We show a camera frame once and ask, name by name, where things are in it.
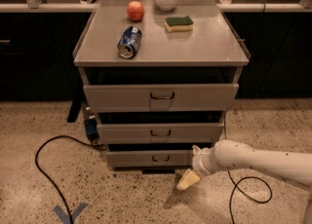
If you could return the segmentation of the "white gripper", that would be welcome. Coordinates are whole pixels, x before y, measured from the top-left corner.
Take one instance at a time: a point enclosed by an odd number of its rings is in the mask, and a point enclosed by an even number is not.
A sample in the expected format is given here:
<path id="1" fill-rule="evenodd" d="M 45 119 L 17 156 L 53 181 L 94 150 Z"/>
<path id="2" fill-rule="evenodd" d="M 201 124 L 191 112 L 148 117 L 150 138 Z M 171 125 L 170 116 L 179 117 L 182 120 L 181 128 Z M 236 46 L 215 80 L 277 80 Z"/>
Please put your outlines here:
<path id="1" fill-rule="evenodd" d="M 180 191 L 184 191 L 200 180 L 200 176 L 209 176 L 217 172 L 217 163 L 215 160 L 215 152 L 213 148 L 199 148 L 192 146 L 193 158 L 192 169 L 188 169 L 176 185 Z"/>

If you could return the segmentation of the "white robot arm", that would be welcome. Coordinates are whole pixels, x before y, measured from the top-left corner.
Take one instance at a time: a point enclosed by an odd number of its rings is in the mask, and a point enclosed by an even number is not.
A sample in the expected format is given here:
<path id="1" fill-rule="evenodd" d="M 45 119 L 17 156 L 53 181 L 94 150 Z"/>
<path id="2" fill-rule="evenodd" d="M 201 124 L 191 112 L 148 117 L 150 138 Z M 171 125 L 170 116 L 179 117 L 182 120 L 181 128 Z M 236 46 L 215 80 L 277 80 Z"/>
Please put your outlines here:
<path id="1" fill-rule="evenodd" d="M 192 168 L 184 173 L 176 188 L 183 191 L 204 176 L 241 168 L 250 168 L 312 191 L 311 154 L 258 150 L 229 139 L 218 141 L 212 148 L 194 145 Z"/>

